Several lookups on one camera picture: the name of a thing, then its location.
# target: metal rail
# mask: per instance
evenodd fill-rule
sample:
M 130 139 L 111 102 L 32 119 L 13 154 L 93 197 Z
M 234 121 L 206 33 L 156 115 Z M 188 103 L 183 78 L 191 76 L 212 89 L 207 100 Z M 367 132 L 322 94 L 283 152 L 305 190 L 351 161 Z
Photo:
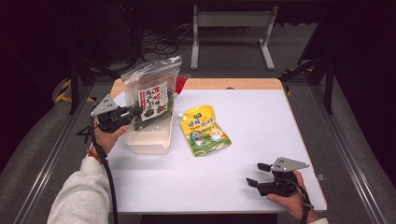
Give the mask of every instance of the metal rail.
M 318 86 L 311 86 L 311 91 L 320 107 L 321 112 L 323 113 L 324 117 L 326 118 L 330 128 L 332 129 L 332 134 L 337 141 L 339 146 L 338 151 L 341 155 L 341 158 L 349 172 L 349 175 L 355 185 L 355 188 L 359 195 L 361 196 L 361 201 L 363 202 L 364 207 L 367 210 L 368 215 L 373 223 L 378 224 L 386 224 L 388 223 L 385 219 L 384 215 L 381 212 L 381 209 L 378 207 L 378 204 L 375 201 L 374 195 L 370 190 L 370 186 L 367 182 L 367 179 L 359 167 L 358 163 L 355 161 L 347 141 L 345 140 L 344 136 L 341 133 L 338 124 L 333 117 L 333 115 L 329 115 L 327 113 L 327 109 L 323 104 L 323 94 L 320 91 Z
M 92 90 L 92 86 L 84 86 L 81 90 L 81 95 L 79 97 L 80 102 L 84 102 L 85 99 L 88 98 L 90 92 Z M 35 209 L 35 205 L 37 204 L 38 200 L 40 199 L 41 194 L 46 187 L 50 176 L 55 168 L 56 163 L 58 162 L 62 152 L 64 150 L 64 144 L 67 140 L 67 136 L 70 133 L 82 107 L 84 104 L 79 104 L 76 108 L 76 111 L 73 115 L 70 115 L 65 124 L 62 128 L 61 134 L 59 135 L 58 139 L 55 142 L 46 162 L 44 163 L 43 168 L 38 173 L 38 176 L 33 184 L 28 196 L 26 197 L 23 206 L 21 207 L 20 212 L 16 216 L 14 220 L 14 224 L 22 224 L 27 223 L 29 220 L 30 215 L 32 215 L 33 210 Z

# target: human hand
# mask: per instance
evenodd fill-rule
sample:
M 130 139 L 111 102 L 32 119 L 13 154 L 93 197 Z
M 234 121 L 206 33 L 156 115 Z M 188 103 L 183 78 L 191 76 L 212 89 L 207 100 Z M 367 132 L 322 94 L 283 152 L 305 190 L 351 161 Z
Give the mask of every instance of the human hand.
M 294 171 L 294 174 L 297 177 L 297 183 L 303 189 L 305 189 L 305 185 L 301 173 L 298 171 Z M 301 220 L 301 218 L 303 217 L 304 201 L 303 201 L 303 196 L 301 195 L 299 190 L 294 191 L 289 197 L 282 197 L 276 194 L 268 194 L 267 199 L 270 200 L 271 202 L 284 206 L 288 210 L 289 214 L 297 218 L 298 220 Z M 318 215 L 313 209 L 311 209 L 308 212 L 307 222 L 310 223 L 316 220 L 318 220 Z
M 102 147 L 103 151 L 108 154 L 117 142 L 117 139 L 128 130 L 128 125 L 118 128 L 114 133 L 104 133 L 97 126 L 94 128 L 96 142 Z M 97 155 L 96 148 L 92 144 L 91 151 Z

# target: wooden table edge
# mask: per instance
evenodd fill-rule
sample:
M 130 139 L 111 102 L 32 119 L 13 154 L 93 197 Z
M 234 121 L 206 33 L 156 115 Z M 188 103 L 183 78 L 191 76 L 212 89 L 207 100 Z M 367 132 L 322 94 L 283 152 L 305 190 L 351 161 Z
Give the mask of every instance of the wooden table edge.
M 277 78 L 189 78 L 183 90 L 283 90 Z M 112 98 L 123 92 L 121 79 L 114 81 L 110 92 Z

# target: table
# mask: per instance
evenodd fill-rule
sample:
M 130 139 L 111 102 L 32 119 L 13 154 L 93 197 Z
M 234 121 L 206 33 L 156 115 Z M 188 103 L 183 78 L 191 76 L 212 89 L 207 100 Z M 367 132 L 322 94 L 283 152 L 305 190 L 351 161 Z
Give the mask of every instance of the table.
M 117 96 L 118 105 L 126 105 L 119 80 L 111 96 Z M 246 181 L 249 177 L 272 182 L 272 174 L 259 171 L 256 164 L 272 164 L 280 156 L 311 164 L 281 83 L 264 78 L 190 78 L 175 100 L 175 114 L 202 104 L 213 105 L 218 125 L 233 143 L 195 158 L 177 117 L 170 151 L 165 155 L 136 155 L 119 139 L 108 158 L 120 213 L 285 211 L 261 197 Z M 312 165 L 300 171 L 312 204 L 316 210 L 326 210 Z

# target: packaged seaweed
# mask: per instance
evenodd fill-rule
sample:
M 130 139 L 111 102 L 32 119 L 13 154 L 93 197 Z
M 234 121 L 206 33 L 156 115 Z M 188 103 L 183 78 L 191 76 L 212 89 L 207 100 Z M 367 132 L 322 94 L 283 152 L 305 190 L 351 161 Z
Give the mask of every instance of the packaged seaweed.
M 143 111 L 132 123 L 135 130 L 172 116 L 181 63 L 181 56 L 143 63 L 121 76 L 126 104 Z

